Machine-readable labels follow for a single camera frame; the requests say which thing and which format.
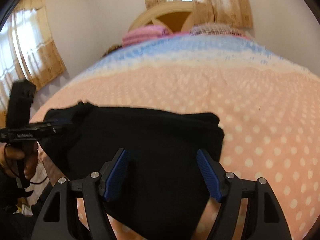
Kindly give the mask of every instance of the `white wall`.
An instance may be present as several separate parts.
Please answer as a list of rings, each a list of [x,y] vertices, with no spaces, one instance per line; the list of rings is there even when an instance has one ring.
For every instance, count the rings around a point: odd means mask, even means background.
[[[320,76],[320,25],[303,0],[249,0],[254,39]]]
[[[121,44],[131,23],[146,10],[144,0],[95,0],[103,48]]]
[[[104,54],[95,0],[45,0],[45,3],[52,36],[67,71],[38,91],[31,114]]]

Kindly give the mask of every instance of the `human hand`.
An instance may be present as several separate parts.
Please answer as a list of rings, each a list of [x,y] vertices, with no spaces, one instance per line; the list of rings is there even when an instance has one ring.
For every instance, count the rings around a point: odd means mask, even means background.
[[[0,148],[0,165],[4,173],[7,174],[9,177],[16,177],[11,170],[13,170],[16,174],[19,174],[16,161],[22,159],[24,159],[25,166],[23,172],[26,178],[30,180],[36,174],[36,167],[38,164],[37,142],[24,142],[22,144],[22,150],[15,148],[11,145],[7,147],[2,146]]]

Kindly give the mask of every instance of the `bedspread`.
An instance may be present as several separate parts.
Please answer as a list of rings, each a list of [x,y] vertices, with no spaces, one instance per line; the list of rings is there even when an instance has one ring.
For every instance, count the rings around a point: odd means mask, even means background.
[[[252,41],[180,36],[108,55],[56,93],[32,121],[41,121],[50,108],[80,100],[183,114],[213,112],[225,132],[221,164],[243,179],[265,177],[297,240],[320,213],[319,93],[317,76]],[[56,182],[60,173],[50,173]],[[86,223],[80,199],[78,206]],[[193,239],[206,239],[218,209],[210,199]],[[245,213],[244,200],[234,239],[241,237]],[[142,239],[112,218],[111,223],[118,239]]]

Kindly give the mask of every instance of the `metal screw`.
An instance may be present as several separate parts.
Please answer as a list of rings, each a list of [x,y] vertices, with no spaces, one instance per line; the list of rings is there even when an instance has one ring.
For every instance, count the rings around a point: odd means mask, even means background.
[[[267,180],[266,180],[265,178],[260,178],[260,179],[259,179],[259,182],[260,182],[261,184],[266,184],[266,183],[267,183]]]
[[[59,184],[63,184],[67,181],[67,179],[65,177],[62,177],[60,179],[58,179]]]
[[[99,172],[97,172],[97,171],[95,171],[95,172],[93,172],[93,173],[91,173],[91,178],[93,178],[93,179],[95,179],[95,178],[97,178],[97,177],[99,177],[100,176],[100,173]]]
[[[233,178],[235,177],[235,175],[234,175],[234,173],[232,173],[232,172],[227,172],[227,173],[226,173],[226,177],[227,177],[228,179],[233,179]]]

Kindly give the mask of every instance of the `pink towel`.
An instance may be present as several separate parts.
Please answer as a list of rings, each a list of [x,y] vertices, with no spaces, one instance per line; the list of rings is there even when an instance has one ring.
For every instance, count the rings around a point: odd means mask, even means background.
[[[122,37],[122,46],[129,46],[144,41],[154,40],[170,35],[166,27],[160,25],[146,25],[128,32]]]

